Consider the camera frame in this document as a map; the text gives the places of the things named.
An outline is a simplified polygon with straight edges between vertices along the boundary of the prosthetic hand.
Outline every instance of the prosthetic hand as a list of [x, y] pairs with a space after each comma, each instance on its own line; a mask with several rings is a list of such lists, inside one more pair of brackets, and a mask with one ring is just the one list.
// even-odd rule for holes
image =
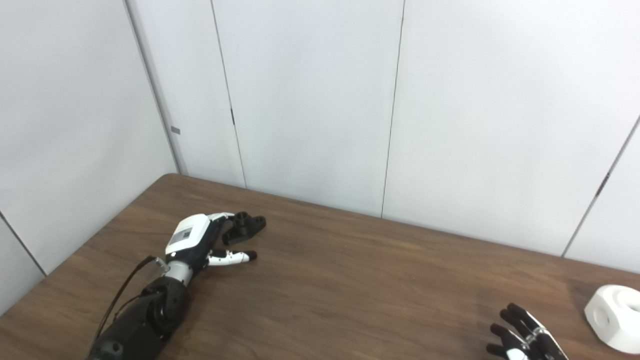
[[500, 336], [502, 346], [487, 345], [489, 354], [506, 360], [568, 360], [551, 333], [525, 309], [509, 304], [500, 312], [500, 317], [510, 323], [522, 337], [493, 323], [491, 332]]
[[[240, 264], [257, 258], [255, 251], [213, 249], [227, 220], [233, 220], [234, 226], [222, 236], [225, 245], [247, 240], [266, 225], [264, 217], [252, 218], [247, 213], [197, 214], [181, 221], [166, 246], [165, 260], [147, 257], [124, 282], [100, 322], [88, 360], [155, 359], [182, 323], [188, 304], [187, 286], [200, 271], [208, 266]], [[131, 305], [120, 316], [120, 311], [116, 312], [113, 323], [102, 332], [133, 275], [152, 261], [163, 268], [162, 276], [127, 301], [124, 306]]]

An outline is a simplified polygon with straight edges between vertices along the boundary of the wood grain surface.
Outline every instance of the wood grain surface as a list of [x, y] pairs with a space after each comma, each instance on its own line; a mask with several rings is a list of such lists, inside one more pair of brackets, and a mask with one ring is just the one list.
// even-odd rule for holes
[[[582, 309], [599, 286], [640, 288], [640, 275], [178, 175], [160, 178], [0, 318], [0, 358], [84, 360], [118, 287], [145, 256], [163, 255], [180, 220], [242, 210], [267, 218], [233, 247], [258, 260], [195, 278], [187, 319], [160, 359], [489, 360], [484, 346], [499, 342], [489, 325], [509, 302], [572, 360], [636, 358], [601, 343]], [[119, 304], [158, 274], [143, 269]]]

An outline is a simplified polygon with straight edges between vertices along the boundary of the panel seam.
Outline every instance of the panel seam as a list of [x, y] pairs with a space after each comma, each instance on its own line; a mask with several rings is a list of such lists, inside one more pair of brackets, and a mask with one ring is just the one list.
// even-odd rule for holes
[[229, 81], [227, 79], [227, 67], [225, 66], [225, 57], [222, 53], [222, 43], [220, 42], [220, 31], [218, 30], [218, 20], [216, 18], [216, 10], [213, 6], [213, 0], [209, 0], [211, 4], [211, 13], [213, 14], [213, 25], [216, 29], [216, 38], [218, 39], [218, 50], [220, 50], [220, 60], [222, 61], [222, 72], [225, 75], [225, 86], [227, 87], [227, 98], [229, 100], [229, 111], [231, 112], [231, 121], [234, 124], [234, 133], [236, 134], [236, 145], [238, 148], [238, 156], [240, 157], [240, 169], [242, 170], [242, 178], [244, 181], [244, 188], [247, 189], [246, 176], [244, 174], [244, 163], [242, 161], [242, 151], [240, 150], [240, 139], [238, 138], [238, 130], [236, 126], [236, 118], [234, 115], [234, 107], [231, 102], [231, 91], [229, 90]]
[[402, 30], [404, 27], [404, 7], [406, 0], [402, 2], [402, 19], [400, 20], [400, 36], [398, 38], [398, 56], [396, 60], [396, 78], [394, 80], [394, 96], [391, 104], [391, 121], [389, 122], [389, 142], [387, 144], [387, 163], [385, 165], [385, 182], [382, 186], [382, 205], [380, 206], [380, 218], [385, 212], [385, 196], [387, 194], [387, 177], [389, 172], [389, 154], [391, 153], [391, 133], [394, 126], [394, 112], [396, 110], [396, 92], [398, 88], [398, 70], [400, 68], [400, 48], [402, 46]]
[[20, 245], [22, 245], [22, 248], [24, 249], [24, 251], [26, 251], [27, 254], [29, 254], [29, 257], [31, 258], [33, 263], [38, 267], [38, 270], [40, 272], [42, 272], [42, 275], [44, 275], [46, 277], [47, 273], [44, 271], [42, 266], [40, 266], [40, 263], [38, 262], [38, 260], [36, 260], [35, 256], [31, 253], [31, 251], [29, 251], [29, 248], [27, 247], [27, 245], [24, 244], [24, 241], [22, 241], [20, 236], [18, 236], [18, 233], [15, 232], [15, 229], [13, 228], [13, 226], [11, 226], [11, 224], [9, 224], [9, 220], [7, 220], [7, 218], [4, 217], [4, 214], [2, 214], [2, 211], [0, 211], [0, 219], [2, 219], [2, 221], [4, 221], [4, 223], [6, 224], [7, 228], [9, 228], [9, 231], [11, 231], [11, 233], [16, 238], [16, 240], [18, 240]]
[[578, 223], [578, 226], [575, 228], [575, 231], [573, 232], [571, 238], [569, 239], [569, 242], [566, 244], [566, 247], [564, 248], [562, 255], [560, 255], [561, 258], [566, 257], [566, 254], [569, 251], [569, 248], [571, 247], [571, 245], [573, 245], [573, 242], [575, 241], [576, 236], [578, 235], [578, 233], [580, 232], [580, 229], [582, 229], [582, 226], [584, 225], [584, 221], [587, 219], [587, 216], [589, 216], [589, 213], [591, 212], [593, 205], [596, 203], [596, 201], [600, 197], [600, 193], [602, 193], [602, 190], [606, 186], [607, 181], [609, 180], [609, 178], [611, 177], [611, 174], [613, 173], [613, 170], [616, 168], [616, 165], [618, 164], [620, 158], [622, 157], [622, 154], [625, 152], [625, 149], [629, 145], [629, 142], [631, 141], [631, 138], [636, 132], [636, 129], [638, 129], [638, 124], [640, 124], [640, 116], [638, 116], [638, 118], [636, 119], [636, 123], [633, 125], [633, 127], [631, 128], [631, 131], [627, 135], [627, 139], [625, 139], [625, 142], [622, 144], [622, 147], [620, 147], [620, 151], [618, 151], [618, 155], [616, 155], [616, 158], [613, 160], [613, 163], [611, 164], [609, 171], [606, 173], [604, 179], [600, 183], [600, 186], [596, 191], [596, 195], [593, 197], [593, 199], [591, 199], [591, 202], [589, 203], [587, 210], [584, 212], [582, 218], [580, 219], [580, 222]]
[[156, 103], [156, 110], [158, 111], [158, 115], [160, 116], [160, 121], [162, 122], [162, 125], [163, 125], [166, 141], [169, 144], [169, 150], [171, 151], [173, 164], [175, 165], [175, 169], [178, 172], [178, 174], [186, 175], [182, 171], [180, 167], [180, 162], [178, 161], [178, 157], [175, 153], [175, 144], [173, 143], [172, 136], [169, 133], [170, 124], [168, 123], [166, 113], [160, 102], [159, 92], [156, 87], [156, 84], [154, 83], [154, 80], [152, 79], [151, 71], [149, 71], [149, 60], [142, 48], [141, 41], [140, 41], [140, 34], [138, 33], [138, 30], [136, 29], [136, 25], [134, 24], [133, 15], [131, 13], [131, 6], [129, 5], [129, 0], [122, 0], [122, 2], [125, 7], [125, 12], [127, 13], [127, 18], [129, 18], [129, 25], [131, 26], [131, 31], [133, 31], [133, 39], [136, 42], [136, 47], [138, 48], [138, 54], [140, 55], [140, 59], [142, 60], [142, 66], [145, 69], [145, 75], [147, 75], [147, 81], [149, 83], [149, 87], [151, 88], [151, 93], [154, 96], [154, 102]]

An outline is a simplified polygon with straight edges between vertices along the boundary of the white hexagonal object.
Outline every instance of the white hexagonal object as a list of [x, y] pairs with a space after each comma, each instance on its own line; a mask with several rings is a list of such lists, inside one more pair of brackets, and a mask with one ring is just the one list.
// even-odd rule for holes
[[602, 286], [584, 314], [604, 343], [628, 354], [640, 354], [640, 291], [620, 285]]

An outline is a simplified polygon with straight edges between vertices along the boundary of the hole in white object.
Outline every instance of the hole in white object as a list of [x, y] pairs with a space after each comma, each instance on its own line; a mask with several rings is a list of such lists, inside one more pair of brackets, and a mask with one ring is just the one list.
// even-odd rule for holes
[[594, 311], [593, 319], [595, 320], [596, 324], [601, 327], [605, 327], [611, 324], [611, 319], [609, 319], [609, 315], [607, 315], [607, 312], [604, 311], [604, 309], [602, 308], [598, 308]]

